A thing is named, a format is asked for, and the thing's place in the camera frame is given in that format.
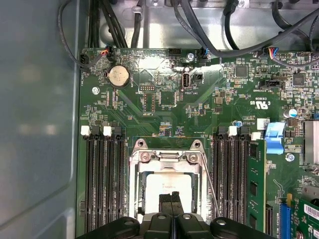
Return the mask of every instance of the black wire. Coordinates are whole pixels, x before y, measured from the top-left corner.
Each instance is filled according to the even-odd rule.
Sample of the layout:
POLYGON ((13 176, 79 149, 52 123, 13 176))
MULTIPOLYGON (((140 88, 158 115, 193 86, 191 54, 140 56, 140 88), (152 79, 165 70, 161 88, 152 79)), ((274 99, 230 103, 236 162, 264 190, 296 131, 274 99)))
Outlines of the black wire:
POLYGON ((231 13, 228 13, 225 15, 225 35, 227 38, 227 41, 229 43, 229 45, 231 46, 231 48, 233 48, 234 50, 239 50, 238 46, 236 45, 233 37, 231 36, 230 33, 230 15, 231 13))
POLYGON ((292 33, 294 30, 298 29, 302 25, 304 25, 306 22, 308 22, 311 18, 319 15, 319 8, 313 11, 312 13, 308 14, 306 17, 298 21, 296 24, 289 27, 287 30, 283 31, 281 34, 268 39, 267 41, 264 41, 262 43, 259 43, 255 46, 251 46, 245 49, 241 50, 233 50, 233 51, 219 51, 217 50, 210 40, 208 39, 207 35, 205 34, 203 28, 200 26, 200 23, 193 11, 193 9, 190 6, 190 3, 188 0, 181 0, 181 6, 184 10, 184 13, 186 15, 186 18, 190 24, 190 26, 193 28, 193 30, 198 34, 198 36, 203 40, 204 44, 207 46, 208 50, 217 57, 237 57, 241 56, 253 51, 258 51, 264 47, 269 47, 273 45, 274 43, 284 39, 287 37, 290 33, 292 33))
POLYGON ((60 38, 61 38, 61 41, 62 41, 62 44, 64 46, 64 49, 65 51, 67 52, 67 54, 69 55, 69 57, 72 59, 72 61, 77 64, 78 66, 81 66, 83 68, 90 68, 92 66, 94 66, 102 57, 102 55, 98 55, 97 57, 95 57, 92 62, 90 64, 83 64, 81 63, 79 60, 77 60, 69 46, 68 46, 68 43, 66 42, 66 39, 65 39, 65 35, 64 35, 64 31, 63 31, 63 26, 62 26, 62 13, 63 13, 63 10, 65 9, 65 7, 71 2, 72 0, 68 0, 66 1, 65 3, 63 3, 60 7, 59 7, 59 10, 58 10, 58 18, 57 18, 57 24, 58 24, 58 31, 59 31, 59 35, 60 35, 60 38))
POLYGON ((109 26, 109 29, 110 29, 110 33, 112 35, 112 38, 113 38, 113 41, 114 41, 114 44, 116 45, 116 47, 122 47, 121 43, 120 43, 120 40, 119 40, 119 37, 118 37, 118 34, 117 32, 115 31, 115 27, 111 21, 111 18, 109 16, 109 12, 107 11, 104 3, 103 3, 103 0, 99 0, 99 3, 100 3, 100 7, 102 9, 102 12, 104 14, 104 17, 105 17, 105 20, 106 20, 106 23, 108 24, 109 26))
POLYGON ((139 36, 141 31, 141 15, 135 13, 134 17, 134 32, 131 41, 131 48, 137 48, 139 42, 139 36))
POLYGON ((89 27, 88 27, 88 47, 93 48, 93 27, 94 27, 94 0, 89 2, 89 27))
POLYGON ((175 13, 175 17, 178 20, 178 22, 180 23, 180 25, 192 36, 194 37, 199 44, 206 49, 206 45, 204 44, 204 42, 200 39, 200 37, 193 31, 193 29, 191 29, 190 26, 188 26, 187 22, 184 20, 184 18, 180 15, 179 11, 178 11, 178 0, 172 0, 172 4, 174 7, 174 13, 175 13))
MULTIPOLYGON (((317 20, 318 20, 318 16, 316 16, 314 18, 314 20, 311 24, 311 27, 310 27, 310 31, 309 31, 310 48, 311 48, 311 51, 314 55, 317 55, 317 52, 313 46, 313 37, 314 37, 314 31, 315 31, 317 20)), ((305 67, 305 66, 312 66, 312 65, 316 64, 317 62, 319 62, 319 58, 314 60, 314 61, 307 62, 305 64, 289 64, 289 63, 286 63, 285 61, 281 61, 277 58, 274 58, 273 61, 277 62, 278 64, 280 64, 282 66, 299 68, 299 67, 305 67)))
POLYGON ((318 21, 318 16, 316 16, 311 24, 311 27, 310 27, 310 31, 309 31, 309 44, 310 44, 310 49, 311 49, 311 52, 314 53, 314 54, 317 54, 316 53, 316 50, 314 49, 314 45, 313 45, 313 39, 314 39, 314 31, 315 31, 315 27, 316 27, 316 23, 318 21))
POLYGON ((128 44, 126 43, 124 34, 122 32, 122 28, 120 26, 118 18, 116 17, 116 15, 115 15, 115 13, 114 13, 114 11, 112 9, 111 4, 109 3, 109 0, 104 0, 103 3, 105 5, 106 10, 108 11, 108 13, 110 15, 111 21, 112 21, 112 23, 114 25, 114 28, 115 28, 118 36, 119 36, 119 40, 120 40, 120 43, 121 43, 122 47, 123 48, 128 48, 128 44))
POLYGON ((100 9, 99 2, 93 0, 94 9, 93 9, 93 48, 99 48, 99 29, 100 29, 100 9))

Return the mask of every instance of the dimm slot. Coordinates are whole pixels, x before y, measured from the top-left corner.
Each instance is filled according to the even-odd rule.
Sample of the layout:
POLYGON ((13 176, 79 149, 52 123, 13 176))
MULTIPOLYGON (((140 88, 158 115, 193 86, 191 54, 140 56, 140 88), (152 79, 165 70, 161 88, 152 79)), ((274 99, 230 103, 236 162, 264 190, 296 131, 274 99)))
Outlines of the dimm slot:
MULTIPOLYGON (((246 174, 249 136, 213 138, 212 179, 222 216, 246 223, 246 174)), ((216 209, 212 205, 212 216, 216 209)))
POLYGON ((114 141, 110 138, 107 140, 107 153, 106 153, 106 223, 112 221, 113 213, 113 164, 114 164, 114 141))
POLYGON ((85 233, 92 229, 92 176, 93 176, 93 140, 86 139, 86 182, 85 182, 85 233))

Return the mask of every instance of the capacitor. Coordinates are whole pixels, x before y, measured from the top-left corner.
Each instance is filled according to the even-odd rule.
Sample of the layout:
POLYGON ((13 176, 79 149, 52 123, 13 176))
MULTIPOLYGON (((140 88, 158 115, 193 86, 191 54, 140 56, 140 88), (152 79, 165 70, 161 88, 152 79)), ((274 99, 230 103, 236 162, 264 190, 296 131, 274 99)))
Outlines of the capacitor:
POLYGON ((234 120, 233 121, 233 126, 236 126, 237 128, 240 128, 241 126, 243 126, 243 123, 241 121, 234 120))
POLYGON ((113 66, 109 71, 108 78, 112 86, 123 88, 130 82, 130 73, 124 66, 113 66))
POLYGON ((296 118, 297 117, 297 111, 296 109, 287 109, 284 111, 284 117, 285 118, 296 118))

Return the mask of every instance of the green circuit board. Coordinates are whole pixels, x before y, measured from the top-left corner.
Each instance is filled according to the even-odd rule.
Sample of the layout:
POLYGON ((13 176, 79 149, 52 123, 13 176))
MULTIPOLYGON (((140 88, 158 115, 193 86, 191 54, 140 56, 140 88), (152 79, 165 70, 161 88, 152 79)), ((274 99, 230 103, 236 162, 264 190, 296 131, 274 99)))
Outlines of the green circuit board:
MULTIPOLYGON (((84 49, 82 53, 90 61, 101 51, 84 49)), ((305 62, 310 53, 280 52, 277 57, 305 62)), ((94 161, 90 166, 90 158, 97 157, 97 147, 103 151, 107 143, 96 142, 94 137, 91 141, 88 137, 80 137, 76 235, 128 215, 128 165, 137 139, 143 138, 149 147, 177 149, 187 149, 195 139, 199 139, 203 143, 209 168, 214 172, 215 163, 226 160, 222 154, 215 153, 216 150, 219 147, 227 148, 225 155, 230 155, 234 150, 223 146, 229 143, 228 127, 234 121, 241 121, 247 138, 245 144, 239 144, 243 152, 235 154, 236 160, 245 161, 241 168, 245 182, 242 190, 246 194, 239 196, 244 217, 227 212, 227 208, 222 214, 230 218, 238 217, 242 223, 281 238, 280 205, 286 203, 287 194, 297 196, 302 193, 304 185, 319 185, 319 178, 306 170, 309 165, 304 163, 303 125, 305 120, 313 120, 313 114, 319 107, 318 78, 317 66, 287 68, 257 53, 238 58, 208 56, 202 59, 197 49, 114 49, 111 62, 107 57, 102 57, 89 72, 82 72, 79 132, 82 126, 89 126, 91 132, 97 129, 102 132, 104 126, 111 126, 112 130, 116 127, 120 129, 123 136, 121 143, 115 142, 112 147, 120 147, 121 144, 117 154, 123 162, 115 160, 112 171, 108 171, 108 162, 102 160, 94 161), (189 53, 194 55, 194 60, 187 59, 189 53), (122 88, 114 88, 108 78, 110 69, 118 65, 124 66, 130 77, 128 84, 122 88), (187 87, 182 83, 185 73, 189 76, 187 87), (298 112, 294 119, 284 117, 284 112, 290 108, 298 112), (263 137, 270 122, 286 123, 282 139, 283 154, 266 154, 263 137), (224 132, 222 139, 218 137, 220 132, 224 132), (253 132, 260 132, 261 139, 251 141, 253 132), (288 153, 295 157, 291 162, 285 159, 288 153), (96 171, 98 164, 103 168, 100 176, 96 171), (108 180, 112 180, 113 184, 108 186, 108 180), (90 198, 88 189, 91 187, 94 188, 90 189, 91 194, 100 187, 100 199, 95 196, 90 198), (121 189, 121 195, 114 194, 115 189, 121 189), (112 195, 114 200, 112 208, 121 206, 120 210, 110 212, 112 208, 105 205, 108 195, 112 195), (97 211, 98 208, 104 208, 103 213, 97 211), (270 208, 271 217, 268 217, 267 210, 270 208), (101 217, 88 221, 88 217, 97 214, 101 217)), ((233 167, 233 159, 228 160, 227 167, 233 167)), ((225 190, 219 193, 221 197, 233 197, 225 190)), ((211 197, 207 201, 209 218, 213 218, 215 213, 211 197)))

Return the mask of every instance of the ram slot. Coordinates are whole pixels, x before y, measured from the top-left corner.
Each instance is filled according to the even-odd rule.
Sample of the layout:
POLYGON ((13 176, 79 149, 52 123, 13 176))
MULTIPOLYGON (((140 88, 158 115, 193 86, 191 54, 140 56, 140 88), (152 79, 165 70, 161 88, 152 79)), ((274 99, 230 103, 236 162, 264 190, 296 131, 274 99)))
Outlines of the ram slot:
POLYGON ((103 201, 104 201, 104 139, 96 140, 96 227, 103 226, 103 201))
MULTIPOLYGON (((224 166, 225 159, 227 158, 227 141, 222 135, 216 135, 213 142, 213 183, 214 190, 216 194, 216 199, 218 202, 218 207, 222 214, 224 214, 224 183, 225 183, 225 174, 224 166)), ((212 204, 212 215, 217 217, 217 211, 214 204, 212 204)))
POLYGON ((92 230, 92 197, 93 197, 93 175, 94 175, 94 140, 86 139, 86 180, 85 180, 85 233, 92 230))
POLYGON ((233 146, 233 139, 228 138, 226 141, 226 157, 224 159, 225 165, 224 165, 224 202, 225 202, 225 207, 224 207, 224 216, 227 218, 231 218, 231 212, 230 212, 230 204, 231 204, 231 184, 232 184, 232 177, 231 177, 231 166, 232 166, 232 157, 233 157, 233 151, 232 146, 233 146))
POLYGON ((125 147, 122 139, 118 141, 118 181, 117 181, 117 219, 123 215, 124 206, 124 160, 125 160, 125 147))
POLYGON ((249 150, 249 136, 241 135, 239 137, 239 179, 238 179, 238 201, 239 201, 239 217, 238 222, 246 224, 246 190, 247 190, 247 157, 249 150))
POLYGON ((238 165, 238 137, 235 136, 231 139, 231 147, 230 147, 230 161, 231 161, 231 170, 229 171, 229 182, 231 184, 229 190, 230 190, 230 215, 229 218, 232 220, 236 220, 237 218, 237 211, 236 211, 236 205, 237 205, 237 198, 236 198, 236 192, 238 190, 237 185, 237 165, 238 165))
POLYGON ((113 220, 113 168, 114 168, 114 141, 107 139, 106 147, 106 223, 113 220))

